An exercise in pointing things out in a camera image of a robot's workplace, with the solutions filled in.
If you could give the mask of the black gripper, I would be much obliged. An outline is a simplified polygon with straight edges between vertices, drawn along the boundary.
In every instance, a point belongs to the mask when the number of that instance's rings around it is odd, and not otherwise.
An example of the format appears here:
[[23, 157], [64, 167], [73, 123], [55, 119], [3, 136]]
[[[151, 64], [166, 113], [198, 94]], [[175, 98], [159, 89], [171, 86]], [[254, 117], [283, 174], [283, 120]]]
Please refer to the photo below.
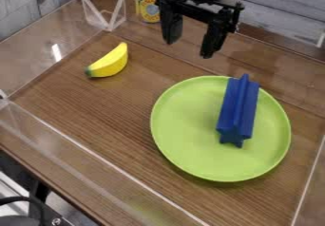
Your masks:
[[200, 46], [200, 56], [210, 59], [221, 50], [227, 32], [238, 30], [238, 18], [245, 9], [238, 0], [158, 0], [162, 37], [174, 44], [183, 31], [183, 16], [209, 23]]

